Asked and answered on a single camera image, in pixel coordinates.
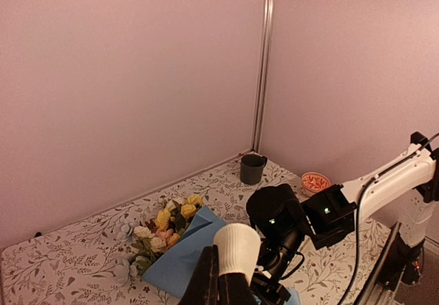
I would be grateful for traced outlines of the white pink flower stem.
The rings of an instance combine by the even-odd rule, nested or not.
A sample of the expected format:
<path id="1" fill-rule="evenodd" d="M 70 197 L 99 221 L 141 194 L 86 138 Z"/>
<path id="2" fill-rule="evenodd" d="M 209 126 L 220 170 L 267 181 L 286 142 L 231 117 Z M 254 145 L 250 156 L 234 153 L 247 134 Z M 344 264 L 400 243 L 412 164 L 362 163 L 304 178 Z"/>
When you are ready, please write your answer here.
<path id="1" fill-rule="evenodd" d="M 182 214 L 182 208 L 188 204 L 183 198 L 174 198 L 163 202 L 163 208 L 154 219 L 134 228 L 134 241 L 130 248 L 134 254 L 130 261 L 132 274 L 143 275 L 167 250 L 173 247 L 189 223 Z"/>

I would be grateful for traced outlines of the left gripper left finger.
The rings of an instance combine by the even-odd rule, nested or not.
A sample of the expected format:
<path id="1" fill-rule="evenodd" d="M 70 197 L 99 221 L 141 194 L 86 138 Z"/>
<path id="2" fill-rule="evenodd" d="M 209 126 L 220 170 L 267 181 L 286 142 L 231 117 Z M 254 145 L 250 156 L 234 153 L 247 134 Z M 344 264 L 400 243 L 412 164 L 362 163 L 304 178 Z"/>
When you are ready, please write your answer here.
<path id="1" fill-rule="evenodd" d="M 205 247 L 179 305 L 215 305 L 218 302 L 219 255 L 216 245 Z"/>

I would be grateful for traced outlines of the orange patterned bowl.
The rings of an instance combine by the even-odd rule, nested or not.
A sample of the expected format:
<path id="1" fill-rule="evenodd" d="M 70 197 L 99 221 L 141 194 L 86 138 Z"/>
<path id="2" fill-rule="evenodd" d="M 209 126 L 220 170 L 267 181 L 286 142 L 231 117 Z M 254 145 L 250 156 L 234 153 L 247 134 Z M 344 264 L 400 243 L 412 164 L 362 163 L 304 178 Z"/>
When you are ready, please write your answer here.
<path id="1" fill-rule="evenodd" d="M 302 187 L 310 193 L 319 193 L 331 186 L 330 180 L 320 173 L 306 172 L 301 176 Z"/>

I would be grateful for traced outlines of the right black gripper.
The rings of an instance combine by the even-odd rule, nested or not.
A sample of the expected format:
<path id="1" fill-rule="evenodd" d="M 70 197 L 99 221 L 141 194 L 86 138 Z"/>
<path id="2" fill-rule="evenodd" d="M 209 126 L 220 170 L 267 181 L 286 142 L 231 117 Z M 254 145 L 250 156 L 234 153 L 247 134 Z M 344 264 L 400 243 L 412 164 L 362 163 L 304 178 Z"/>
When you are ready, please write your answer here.
<path id="1" fill-rule="evenodd" d="M 250 288 L 262 304 L 286 304 L 291 298 L 291 293 L 278 280 L 260 269 L 255 269 Z"/>

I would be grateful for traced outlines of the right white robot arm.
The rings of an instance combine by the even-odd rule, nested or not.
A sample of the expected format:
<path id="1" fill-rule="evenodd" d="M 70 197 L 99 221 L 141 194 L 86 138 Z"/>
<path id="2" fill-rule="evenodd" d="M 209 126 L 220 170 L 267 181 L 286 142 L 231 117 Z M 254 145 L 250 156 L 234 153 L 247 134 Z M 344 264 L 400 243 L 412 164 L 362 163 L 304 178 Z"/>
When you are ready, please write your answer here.
<path id="1" fill-rule="evenodd" d="M 438 202 L 438 150 L 420 132 L 409 147 L 376 171 L 343 184 L 334 184 L 300 202 L 288 184 L 255 191 L 246 204 L 250 225 L 263 235 L 251 289 L 262 304 L 285 304 L 290 298 L 281 280 L 299 247 L 309 237 L 316 249 L 343 241 L 370 215 L 411 189 L 422 201 Z"/>

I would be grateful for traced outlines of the floral patterned table mat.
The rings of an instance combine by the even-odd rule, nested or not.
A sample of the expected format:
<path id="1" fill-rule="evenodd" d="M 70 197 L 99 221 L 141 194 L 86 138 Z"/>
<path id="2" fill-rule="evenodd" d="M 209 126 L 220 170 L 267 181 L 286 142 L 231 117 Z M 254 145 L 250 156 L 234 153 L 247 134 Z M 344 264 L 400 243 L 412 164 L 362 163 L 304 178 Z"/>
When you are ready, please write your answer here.
<path id="1" fill-rule="evenodd" d="M 139 279 L 119 284 L 113 273 L 122 250 L 116 227 L 125 220 L 153 219 L 164 200 L 197 194 L 218 217 L 247 223 L 246 202 L 254 188 L 239 180 L 233 158 L 151 193 L 1 253 L 4 304 L 176 304 L 177 299 Z M 283 281 L 297 290 L 302 304 L 354 304 L 376 265 L 390 229 L 373 219 L 330 248 L 300 247 Z"/>

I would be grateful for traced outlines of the right aluminium frame post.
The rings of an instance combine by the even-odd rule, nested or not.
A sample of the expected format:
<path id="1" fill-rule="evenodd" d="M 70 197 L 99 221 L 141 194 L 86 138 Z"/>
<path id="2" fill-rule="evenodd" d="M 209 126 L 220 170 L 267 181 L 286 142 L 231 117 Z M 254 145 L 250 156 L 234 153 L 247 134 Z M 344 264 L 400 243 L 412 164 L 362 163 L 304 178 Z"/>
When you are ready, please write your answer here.
<path id="1" fill-rule="evenodd" d="M 261 29 L 260 61 L 250 148 L 252 151 L 255 152 L 259 152 L 261 148 L 263 119 L 268 87 L 268 67 L 272 42 L 273 14 L 274 0 L 263 0 L 263 22 Z"/>

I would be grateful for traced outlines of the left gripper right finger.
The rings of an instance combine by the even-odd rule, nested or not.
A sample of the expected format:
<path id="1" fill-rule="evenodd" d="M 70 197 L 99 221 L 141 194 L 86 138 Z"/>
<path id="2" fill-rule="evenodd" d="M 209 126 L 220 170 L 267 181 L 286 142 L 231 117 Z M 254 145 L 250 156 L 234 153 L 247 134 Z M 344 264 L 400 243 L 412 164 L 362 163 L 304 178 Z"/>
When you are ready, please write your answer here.
<path id="1" fill-rule="evenodd" d="M 218 280 L 220 305 L 256 305 L 246 276 L 243 273 L 227 273 Z"/>

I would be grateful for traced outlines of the blue hydrangea stem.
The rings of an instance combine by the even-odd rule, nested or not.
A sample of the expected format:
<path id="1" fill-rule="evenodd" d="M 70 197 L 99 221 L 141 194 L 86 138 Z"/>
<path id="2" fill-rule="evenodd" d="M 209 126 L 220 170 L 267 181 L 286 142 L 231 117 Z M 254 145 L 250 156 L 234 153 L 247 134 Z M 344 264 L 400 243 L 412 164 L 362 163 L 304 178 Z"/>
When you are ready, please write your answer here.
<path id="1" fill-rule="evenodd" d="M 115 256 L 116 264 L 113 273 L 119 284 L 126 284 L 139 274 L 139 266 L 136 262 L 137 254 L 131 244 L 134 243 L 134 229 L 139 226 L 138 221 L 125 220 L 115 230 L 115 240 L 122 250 Z"/>

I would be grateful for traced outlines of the grey metal mug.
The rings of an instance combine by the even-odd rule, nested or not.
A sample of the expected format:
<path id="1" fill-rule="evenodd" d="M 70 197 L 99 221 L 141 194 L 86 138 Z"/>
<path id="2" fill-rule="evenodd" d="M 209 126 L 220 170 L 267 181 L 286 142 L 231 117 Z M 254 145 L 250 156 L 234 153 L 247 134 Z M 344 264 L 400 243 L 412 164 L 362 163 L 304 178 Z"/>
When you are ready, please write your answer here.
<path id="1" fill-rule="evenodd" d="M 241 157 L 240 180 L 247 185 L 260 183 L 263 170 L 268 162 L 265 156 L 258 154 L 246 154 Z"/>

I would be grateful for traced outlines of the blue wrapping paper sheet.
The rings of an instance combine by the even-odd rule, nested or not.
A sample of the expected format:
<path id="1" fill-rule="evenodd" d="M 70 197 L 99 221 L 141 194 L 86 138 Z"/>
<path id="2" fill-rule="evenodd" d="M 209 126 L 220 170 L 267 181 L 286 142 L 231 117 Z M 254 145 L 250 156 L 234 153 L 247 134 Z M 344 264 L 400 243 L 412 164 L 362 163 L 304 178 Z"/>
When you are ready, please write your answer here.
<path id="1" fill-rule="evenodd" d="M 205 206 L 199 209 L 177 244 L 167 250 L 141 276 L 142 279 L 181 300 L 202 250 L 214 245 L 216 232 L 227 224 L 210 208 Z M 261 300 L 254 298 L 256 304 L 262 304 Z"/>

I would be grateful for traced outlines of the yellow flower stem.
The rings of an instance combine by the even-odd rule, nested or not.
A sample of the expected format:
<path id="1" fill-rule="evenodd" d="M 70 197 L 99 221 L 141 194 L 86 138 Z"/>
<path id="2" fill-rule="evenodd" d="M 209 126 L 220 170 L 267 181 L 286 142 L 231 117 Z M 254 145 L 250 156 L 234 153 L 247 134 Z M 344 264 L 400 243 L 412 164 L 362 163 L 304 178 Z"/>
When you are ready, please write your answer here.
<path id="1" fill-rule="evenodd" d="M 195 214 L 204 203 L 199 195 L 193 194 L 188 198 L 173 198 L 164 200 L 159 210 L 155 225 L 160 231 L 173 230 L 174 233 L 183 233 L 188 227 Z"/>

